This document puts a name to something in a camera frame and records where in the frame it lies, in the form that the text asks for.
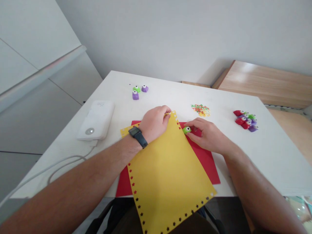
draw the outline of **cable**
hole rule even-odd
[[[81,159],[83,159],[84,161],[86,161],[86,157],[92,152],[92,150],[93,150],[94,148],[95,148],[95,146],[92,147],[92,149],[90,150],[89,153],[87,153],[85,156],[82,156],[83,158],[76,159],[75,161],[72,161],[72,162],[70,162],[70,163],[67,163],[67,164],[61,166],[60,168],[58,168],[57,170],[55,170],[55,171],[49,176],[48,181],[47,181],[47,185],[49,185],[49,184],[51,183],[52,176],[53,176],[55,173],[57,173],[60,169],[62,169],[63,167],[66,167],[67,165],[72,164],[72,163],[75,163],[75,162],[77,162],[77,161],[79,161],[79,160],[81,160]]]
[[[90,152],[87,153],[85,156],[73,155],[73,156],[64,158],[64,159],[59,160],[59,161],[57,161],[56,163],[50,165],[50,166],[47,167],[46,169],[44,169],[44,170],[38,172],[38,173],[35,174],[34,176],[30,177],[29,179],[27,179],[26,181],[24,181],[23,183],[21,183],[20,185],[18,185],[15,189],[13,189],[13,190],[2,200],[2,202],[0,202],[0,208],[4,205],[4,203],[5,203],[17,190],[19,190],[21,187],[23,187],[23,186],[24,186],[25,184],[27,184],[29,181],[33,180],[33,179],[36,178],[37,176],[41,175],[42,173],[46,172],[46,171],[49,170],[50,168],[56,166],[57,164],[59,164],[59,163],[65,161],[65,160],[67,160],[67,159],[70,159],[70,158],[80,158],[80,159],[86,160],[85,157],[88,156],[88,155],[92,152],[92,150],[93,150],[95,147],[96,147],[96,145],[93,146],[92,149],[90,150]]]

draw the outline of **tabletop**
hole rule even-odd
[[[139,100],[132,99],[132,88],[135,85],[149,87],[147,93],[139,93]],[[211,116],[204,119],[215,123],[228,138],[241,147],[283,196],[312,195],[312,167],[258,97],[116,71],[108,74],[22,182],[63,158],[86,155],[90,151],[92,143],[78,141],[76,136],[95,100],[111,100],[115,103],[115,110],[106,139],[98,142],[88,158],[120,140],[120,129],[130,126],[132,120],[141,120],[153,107],[167,105],[176,111],[179,121],[187,122],[199,117],[191,105],[202,104],[211,111]],[[237,125],[234,122],[234,110],[255,114],[259,130],[250,132]],[[221,184],[214,185],[217,196],[236,196],[223,157],[213,153],[213,158],[221,181]],[[19,189],[12,198],[34,196],[47,185],[49,176],[56,169],[74,160],[76,159],[68,159],[49,169]],[[81,162],[82,160],[59,170],[53,180]],[[118,180],[119,177],[106,193],[106,197],[115,197]]]

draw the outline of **red paper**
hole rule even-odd
[[[140,121],[132,121],[131,125],[137,124]],[[185,122],[180,122],[181,128],[184,128]],[[196,136],[201,137],[201,131],[197,130],[196,132],[192,131],[193,134]],[[189,144],[191,145],[192,149],[194,150],[196,156],[198,157],[202,167],[204,168],[207,176],[209,177],[212,184],[220,184],[220,178],[217,172],[217,168],[215,167],[215,161],[212,157],[210,151],[202,149],[196,143],[191,141],[191,139],[186,136]],[[130,185],[130,178],[127,167],[125,167],[122,172],[120,173],[119,183],[117,187],[116,197],[122,196],[129,196],[132,195],[131,185]]]

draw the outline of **person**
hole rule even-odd
[[[170,115],[164,114],[168,112],[171,112],[168,106],[159,106],[144,115],[140,130],[147,143],[166,131]],[[202,132],[201,137],[188,133],[192,141],[224,157],[237,195],[257,227],[274,233],[306,233],[281,194],[213,123],[196,118],[185,126]],[[116,177],[140,150],[142,147],[136,139],[130,135],[124,137],[45,187],[0,226],[0,233],[72,233],[95,209]],[[199,227],[205,228],[205,225],[196,226],[193,233],[203,233]]]

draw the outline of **yellow paper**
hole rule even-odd
[[[132,194],[146,234],[172,231],[216,195],[175,111],[170,114],[167,131],[128,164]],[[122,137],[131,127],[121,130]]]

